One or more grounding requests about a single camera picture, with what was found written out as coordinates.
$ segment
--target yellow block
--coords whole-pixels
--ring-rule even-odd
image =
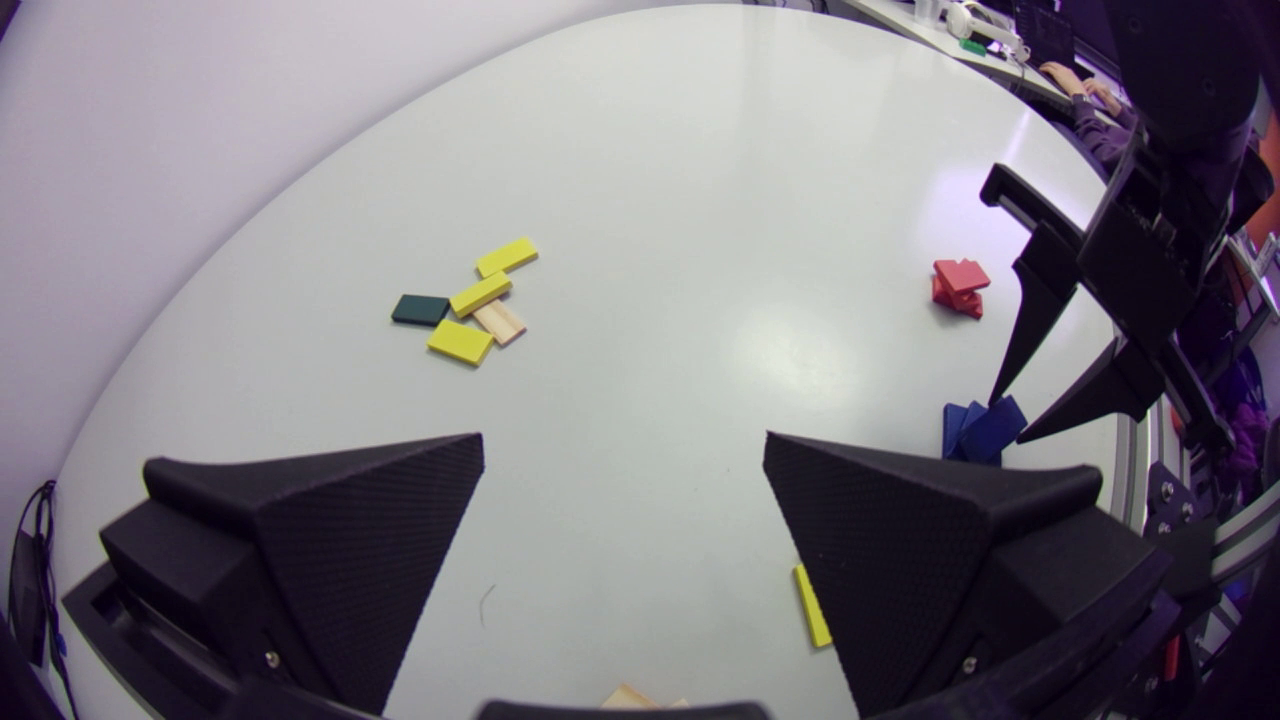
[[[827,629],[827,620],[818,607],[818,596],[813,594],[809,573],[804,565],[796,565],[796,587],[800,588],[800,602],[804,603],[804,616],[809,621],[809,639],[813,641],[813,647],[827,647],[831,644],[831,630]]]
[[[489,347],[493,346],[493,336],[453,320],[440,320],[431,337],[426,338],[426,346],[479,368],[484,356],[489,354]]]
[[[536,259],[538,249],[534,247],[534,243],[527,237],[522,237],[476,260],[476,270],[480,270],[481,278],[488,278],[494,273],[515,270],[525,263]]]
[[[476,307],[486,305],[490,300],[498,297],[508,290],[511,290],[511,278],[507,277],[507,273],[498,270],[488,278],[451,297],[449,305],[453,306],[453,314],[460,318],[466,318]]]

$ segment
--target blue blocks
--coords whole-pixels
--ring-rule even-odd
[[[1005,396],[991,409],[979,402],[968,407],[942,407],[942,457],[1000,466],[1001,451],[1027,427],[1027,418],[1012,397]]]

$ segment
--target person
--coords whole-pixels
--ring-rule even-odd
[[[1052,78],[1071,99],[1071,115],[1075,118],[1075,135],[1080,138],[1089,154],[1097,158],[1107,174],[1115,173],[1120,164],[1120,156],[1133,137],[1133,129],[1138,126],[1138,115],[1116,100],[1105,83],[1097,78],[1082,81],[1075,70],[1061,63],[1044,63],[1041,72]],[[1112,126],[1098,118],[1093,102],[1089,97],[1102,101],[1107,114],[1119,124]]]

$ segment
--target green object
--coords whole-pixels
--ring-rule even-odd
[[[440,324],[449,311],[448,297],[426,297],[422,295],[402,295],[401,301],[392,310],[392,320],[408,323],[411,325],[426,325],[434,328]]]
[[[987,49],[977,42],[969,40],[968,37],[960,41],[960,47],[973,53],[974,55],[987,56]]]

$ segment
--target white wall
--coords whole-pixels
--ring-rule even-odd
[[[138,336],[280,190],[506,50],[691,1],[27,0],[0,42],[0,578]]]

